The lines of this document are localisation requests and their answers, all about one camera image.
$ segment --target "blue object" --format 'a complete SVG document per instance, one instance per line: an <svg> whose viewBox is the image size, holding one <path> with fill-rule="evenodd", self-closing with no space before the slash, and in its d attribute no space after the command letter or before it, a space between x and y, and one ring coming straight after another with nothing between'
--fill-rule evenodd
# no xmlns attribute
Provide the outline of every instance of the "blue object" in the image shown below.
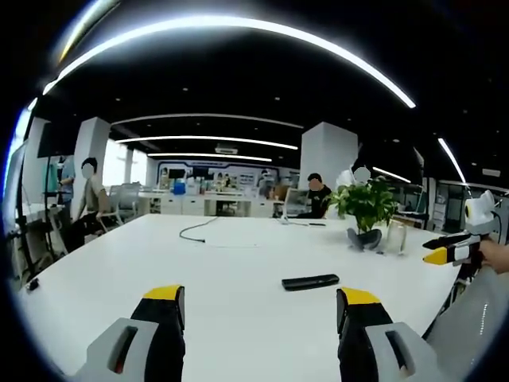
<svg viewBox="0 0 509 382"><path fill-rule="evenodd" d="M185 183L175 182L173 185L173 195L184 195L185 194Z"/></svg>

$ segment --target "human hand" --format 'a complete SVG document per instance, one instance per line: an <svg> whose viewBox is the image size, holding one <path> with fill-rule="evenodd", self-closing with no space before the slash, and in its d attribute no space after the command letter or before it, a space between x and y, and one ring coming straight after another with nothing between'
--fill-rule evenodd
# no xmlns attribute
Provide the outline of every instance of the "human hand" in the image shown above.
<svg viewBox="0 0 509 382"><path fill-rule="evenodd" d="M509 253L507 247L487 239L480 242L480 251L483 252L483 265L492 267L496 273L509 271Z"/></svg>

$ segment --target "black shirt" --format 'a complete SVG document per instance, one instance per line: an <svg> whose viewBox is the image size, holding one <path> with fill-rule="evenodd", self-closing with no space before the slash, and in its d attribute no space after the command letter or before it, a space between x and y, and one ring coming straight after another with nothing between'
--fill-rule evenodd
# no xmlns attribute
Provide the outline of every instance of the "black shirt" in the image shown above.
<svg viewBox="0 0 509 382"><path fill-rule="evenodd" d="M328 208L328 202L325 198L331 193L331 189L326 185L320 191L309 191L308 198L311 199L311 212L302 213L298 217L302 219L321 219L324 217Z"/></svg>

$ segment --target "ceiling light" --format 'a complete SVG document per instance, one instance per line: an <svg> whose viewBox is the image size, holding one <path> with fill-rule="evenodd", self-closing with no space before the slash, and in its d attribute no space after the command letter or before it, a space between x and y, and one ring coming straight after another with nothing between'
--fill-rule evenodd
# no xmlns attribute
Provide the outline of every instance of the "ceiling light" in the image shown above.
<svg viewBox="0 0 509 382"><path fill-rule="evenodd" d="M157 22L150 25L145 25L137 29L132 29L129 32L125 32L116 37L111 38L108 41L103 42L100 45L90 49L88 52L83 54L82 56L75 59L71 64L66 66L58 75L55 81L53 81L54 86L57 82L60 82L63 78L65 78L69 73L77 69L82 64L89 61L91 58L97 56L98 54L107 51L117 45L121 45L127 41L133 40L135 38L148 36L153 33L159 33L171 29L186 29L186 28L212 28L212 27L224 27L224 26L234 26L240 28L252 28L252 29L260 29L265 30L267 32L274 32L283 34L289 37L296 38L298 40L306 41L315 46L319 46L325 50L328 50L331 53L336 54L339 57L351 62L358 68L364 70L366 73L374 77L378 82L382 83L386 88L388 88L391 92L393 92L406 106L413 108L415 107L414 101L410 99L396 84L394 84L391 80L385 77L378 69L369 65L366 61L358 58L354 54L350 53L348 50L341 48L340 46L333 44L332 42L326 41L323 38L318 36L314 36L311 33L307 33L301 31L299 29L291 28L289 26L276 24L268 21L255 20L252 18L237 18L232 16L195 16L190 18L174 18L166 21ZM45 88L46 94L49 92L51 88L48 86Z"/></svg>
<svg viewBox="0 0 509 382"><path fill-rule="evenodd" d="M500 174L500 170L483 169L483 175L487 175L489 177L500 177Z"/></svg>
<svg viewBox="0 0 509 382"><path fill-rule="evenodd" d="M209 158L231 158L246 159L248 161L272 162L269 158L246 157L244 155L228 155L228 154L196 154L196 153L157 153L148 154L149 157L209 157Z"/></svg>
<svg viewBox="0 0 509 382"><path fill-rule="evenodd" d="M229 138L229 137L209 137L206 135L168 135L161 137L139 137L139 138L128 138L120 139L117 143L128 143L128 142L141 142L141 141L161 141L166 139L201 139L209 141L230 141L230 142L242 142L242 143L254 143L257 145L281 147L283 149L298 150L297 146L285 145L283 143L258 141L256 139L245 139L245 138Z"/></svg>
<svg viewBox="0 0 509 382"><path fill-rule="evenodd" d="M460 175L460 179L463 183L466 183L467 181L464 179L463 173L461 172L460 165L458 165L458 162L456 161L456 158L454 158L453 152L451 149L449 149L449 146L447 146L447 143L443 138L439 138L438 142L441 144L442 149L444 149L445 153L449 156L449 159L454 164L454 167L456 167L456 171L458 172L458 175Z"/></svg>
<svg viewBox="0 0 509 382"><path fill-rule="evenodd" d="M122 121L116 121L111 123L112 125L119 125L121 123L131 123L145 121L147 119L163 119L163 118L196 118L196 117L214 117L214 118L232 118L232 119L245 119L247 121L258 121L264 123L275 123L277 125L283 125L288 127L296 127L297 129L303 129L301 125L295 125L293 123L287 123L282 121L276 121L274 119L250 117L249 115L233 115L233 114L216 114L216 113L180 113L180 114L160 114L160 115L145 115L142 117L136 117L131 119L124 119Z"/></svg>
<svg viewBox="0 0 509 382"><path fill-rule="evenodd" d="M395 177L396 179L399 179L400 181L405 181L406 183L411 183L408 179L404 177L400 177L399 175L396 175L395 173L390 173L389 171L379 169L378 167L373 167L374 171L378 171L379 173L384 173L386 175L389 175L390 177Z"/></svg>
<svg viewBox="0 0 509 382"><path fill-rule="evenodd" d="M84 30L85 25L92 19L94 14L97 13L102 3L104 3L103 0L97 0L94 4L92 4L88 8L88 10L84 13L83 17L76 23L76 25L72 29L71 36L69 36L69 39L67 40L64 46L64 50L60 55L60 61L64 59L65 55L68 53L71 46L74 44L78 36Z"/></svg>
<svg viewBox="0 0 509 382"><path fill-rule="evenodd" d="M27 107L28 111L32 111L35 108L35 105L37 105L37 100L38 100L37 97L32 100L30 105Z"/></svg>

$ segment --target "window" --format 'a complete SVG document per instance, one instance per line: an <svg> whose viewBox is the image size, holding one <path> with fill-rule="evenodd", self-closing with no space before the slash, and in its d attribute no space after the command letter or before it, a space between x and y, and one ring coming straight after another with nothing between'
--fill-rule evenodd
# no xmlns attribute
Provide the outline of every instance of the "window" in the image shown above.
<svg viewBox="0 0 509 382"><path fill-rule="evenodd" d="M31 114L32 113L30 111L23 109L21 111L21 114L19 115L19 118L17 119L16 130L14 131L14 135L10 142L9 153L7 154L6 168L4 171L5 177L3 179L3 187L2 187L2 195L6 191L7 172L9 171L10 158L13 156L14 151L19 149L20 146L24 142L25 133L26 133L26 129L30 122Z"/></svg>
<svg viewBox="0 0 509 382"><path fill-rule="evenodd" d="M146 154L141 151L134 150L133 165L130 168L131 183L139 181L142 185L146 185L146 166L147 166Z"/></svg>
<svg viewBox="0 0 509 382"><path fill-rule="evenodd" d="M126 176L127 146L108 139L104 155L103 184L121 185Z"/></svg>

